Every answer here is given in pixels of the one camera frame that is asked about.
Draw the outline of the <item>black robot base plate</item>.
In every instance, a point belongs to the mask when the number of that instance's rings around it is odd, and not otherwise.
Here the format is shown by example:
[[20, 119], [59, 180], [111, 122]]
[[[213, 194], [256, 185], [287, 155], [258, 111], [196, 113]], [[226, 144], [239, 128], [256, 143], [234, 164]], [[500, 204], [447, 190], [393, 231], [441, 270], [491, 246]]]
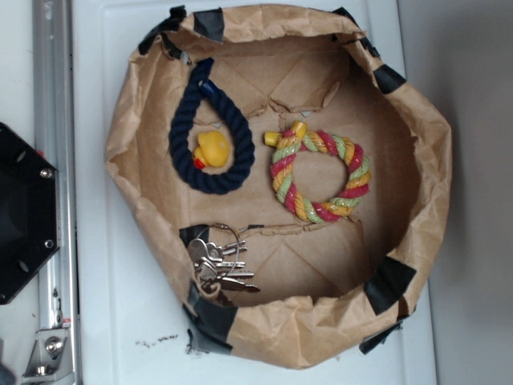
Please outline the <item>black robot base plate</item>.
[[57, 169], [1, 124], [1, 304], [59, 249]]

